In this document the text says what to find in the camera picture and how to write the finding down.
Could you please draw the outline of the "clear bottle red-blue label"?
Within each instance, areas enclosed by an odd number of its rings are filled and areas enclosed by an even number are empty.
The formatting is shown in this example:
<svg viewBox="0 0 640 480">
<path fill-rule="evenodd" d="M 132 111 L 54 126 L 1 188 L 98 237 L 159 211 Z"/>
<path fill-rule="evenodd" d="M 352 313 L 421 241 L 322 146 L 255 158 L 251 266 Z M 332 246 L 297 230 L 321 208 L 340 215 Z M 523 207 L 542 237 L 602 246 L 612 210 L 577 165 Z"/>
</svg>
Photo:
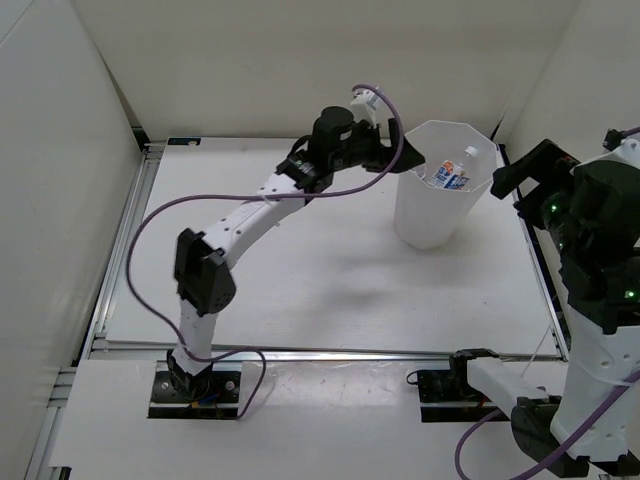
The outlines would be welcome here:
<svg viewBox="0 0 640 480">
<path fill-rule="evenodd" d="M 468 146 L 462 154 L 444 160 L 429 178 L 427 185 L 440 189 L 463 190 L 469 182 L 467 166 L 473 164 L 477 155 L 478 150 Z"/>
</svg>

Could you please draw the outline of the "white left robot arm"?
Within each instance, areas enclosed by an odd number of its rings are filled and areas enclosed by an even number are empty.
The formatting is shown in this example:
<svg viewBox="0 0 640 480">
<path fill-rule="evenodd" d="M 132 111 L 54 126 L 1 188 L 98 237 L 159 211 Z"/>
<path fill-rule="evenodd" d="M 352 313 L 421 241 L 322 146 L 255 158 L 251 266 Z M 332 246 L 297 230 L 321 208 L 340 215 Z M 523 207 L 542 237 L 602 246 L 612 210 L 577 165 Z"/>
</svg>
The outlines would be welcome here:
<svg viewBox="0 0 640 480">
<path fill-rule="evenodd" d="M 180 298 L 180 337 L 168 355 L 173 388 L 189 401 L 208 395 L 211 344 L 219 313 L 233 300 L 232 270 L 241 256 L 288 215 L 328 189 L 335 173 L 361 167 L 397 174 L 425 158 L 389 119 L 391 144 L 377 126 L 355 120 L 337 106 L 322 110 L 312 132 L 299 138 L 261 186 L 255 201 L 245 201 L 208 229 L 183 230 L 177 239 L 174 278 Z"/>
</svg>

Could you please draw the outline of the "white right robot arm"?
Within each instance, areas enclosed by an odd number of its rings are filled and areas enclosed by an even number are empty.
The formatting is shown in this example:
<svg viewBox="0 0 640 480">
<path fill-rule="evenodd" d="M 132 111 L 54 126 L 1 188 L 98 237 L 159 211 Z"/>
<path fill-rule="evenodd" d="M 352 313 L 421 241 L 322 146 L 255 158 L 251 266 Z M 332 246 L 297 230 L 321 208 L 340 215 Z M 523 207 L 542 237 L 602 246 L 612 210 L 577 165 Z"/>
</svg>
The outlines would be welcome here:
<svg viewBox="0 0 640 480">
<path fill-rule="evenodd" d="M 621 140 L 581 162 L 550 140 L 494 172 L 504 198 L 524 181 L 535 187 L 515 205 L 546 231 L 567 292 L 571 351 L 563 392 L 552 396 L 486 349 L 450 359 L 449 387 L 460 399 L 482 395 L 510 422 L 536 471 L 583 478 L 591 467 L 635 476 L 627 441 L 630 390 L 639 381 L 639 143 Z"/>
</svg>

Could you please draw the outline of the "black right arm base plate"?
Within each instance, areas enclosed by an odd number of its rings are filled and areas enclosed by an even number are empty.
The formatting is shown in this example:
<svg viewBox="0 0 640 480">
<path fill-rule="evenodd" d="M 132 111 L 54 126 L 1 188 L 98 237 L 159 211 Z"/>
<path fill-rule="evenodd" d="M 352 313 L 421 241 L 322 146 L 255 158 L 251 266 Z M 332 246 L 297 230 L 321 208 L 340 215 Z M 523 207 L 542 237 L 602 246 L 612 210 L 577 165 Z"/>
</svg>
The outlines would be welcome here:
<svg viewBox="0 0 640 480">
<path fill-rule="evenodd" d="M 490 422 L 508 420 L 483 394 L 457 388 L 449 370 L 413 370 L 405 380 L 418 390 L 422 423 L 476 423 L 493 413 Z"/>
</svg>

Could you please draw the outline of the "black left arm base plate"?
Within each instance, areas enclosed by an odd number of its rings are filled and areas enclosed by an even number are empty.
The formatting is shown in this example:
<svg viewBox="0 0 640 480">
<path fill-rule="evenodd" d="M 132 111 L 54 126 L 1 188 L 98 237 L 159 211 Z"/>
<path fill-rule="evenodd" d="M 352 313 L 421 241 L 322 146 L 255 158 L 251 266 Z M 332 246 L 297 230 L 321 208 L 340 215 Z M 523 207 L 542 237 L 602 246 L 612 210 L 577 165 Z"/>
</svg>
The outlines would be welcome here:
<svg viewBox="0 0 640 480">
<path fill-rule="evenodd" d="M 239 413 L 240 364 L 214 366 L 194 395 L 174 388 L 166 365 L 158 365 L 147 408 L 149 419 L 235 420 Z"/>
</svg>

